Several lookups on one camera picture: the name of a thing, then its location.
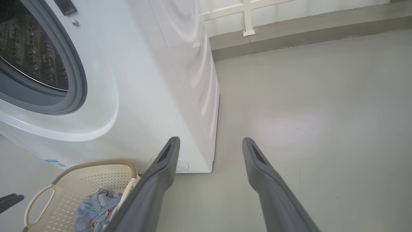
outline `front-loading washing machine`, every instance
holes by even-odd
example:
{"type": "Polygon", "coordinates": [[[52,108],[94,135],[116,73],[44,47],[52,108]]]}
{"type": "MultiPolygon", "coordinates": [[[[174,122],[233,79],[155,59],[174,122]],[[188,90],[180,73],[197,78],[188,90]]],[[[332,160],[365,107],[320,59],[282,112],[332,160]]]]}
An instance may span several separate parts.
{"type": "Polygon", "coordinates": [[[177,172],[212,171],[220,87],[197,0],[0,4],[0,134],[140,173],[179,136],[177,172]]]}

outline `concrete ledge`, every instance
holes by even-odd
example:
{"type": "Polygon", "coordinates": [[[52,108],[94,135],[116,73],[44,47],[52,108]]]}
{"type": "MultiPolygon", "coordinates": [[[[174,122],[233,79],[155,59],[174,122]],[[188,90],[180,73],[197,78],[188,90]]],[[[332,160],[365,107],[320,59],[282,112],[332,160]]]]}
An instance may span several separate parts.
{"type": "Polygon", "coordinates": [[[256,35],[241,31],[210,37],[215,61],[287,47],[376,35],[412,28],[412,2],[350,9],[255,27],[256,35]]]}

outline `blue and white sticker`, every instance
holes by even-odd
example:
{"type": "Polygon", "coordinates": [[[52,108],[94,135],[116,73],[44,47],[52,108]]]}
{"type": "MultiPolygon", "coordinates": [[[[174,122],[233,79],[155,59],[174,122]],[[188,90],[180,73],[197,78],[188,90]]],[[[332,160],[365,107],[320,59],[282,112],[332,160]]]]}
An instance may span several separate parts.
{"type": "Polygon", "coordinates": [[[59,161],[55,160],[55,159],[45,159],[45,161],[51,163],[53,166],[57,167],[60,170],[67,170],[69,167],[60,163],[59,161]]]}

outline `clothes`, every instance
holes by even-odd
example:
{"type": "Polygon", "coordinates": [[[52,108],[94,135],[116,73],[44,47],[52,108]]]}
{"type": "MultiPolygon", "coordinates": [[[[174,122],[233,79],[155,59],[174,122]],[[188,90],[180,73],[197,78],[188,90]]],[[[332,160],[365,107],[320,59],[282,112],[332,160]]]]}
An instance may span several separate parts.
{"type": "Polygon", "coordinates": [[[102,232],[110,222],[113,209],[119,204],[122,194],[115,198],[106,189],[99,189],[80,203],[75,215],[76,232],[102,232]]]}

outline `beige laundry basket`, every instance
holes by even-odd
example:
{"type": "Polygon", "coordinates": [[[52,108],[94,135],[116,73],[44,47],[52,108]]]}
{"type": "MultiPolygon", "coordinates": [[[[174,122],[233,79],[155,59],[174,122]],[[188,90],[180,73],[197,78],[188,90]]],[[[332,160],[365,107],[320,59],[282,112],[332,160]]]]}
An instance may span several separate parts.
{"type": "Polygon", "coordinates": [[[82,199],[104,188],[113,195],[123,192],[119,207],[140,177],[136,167],[124,160],[100,161],[71,167],[36,194],[27,206],[23,232],[74,232],[74,218],[82,199]],[[53,192],[39,218],[28,217],[36,200],[47,190],[53,192]]]}

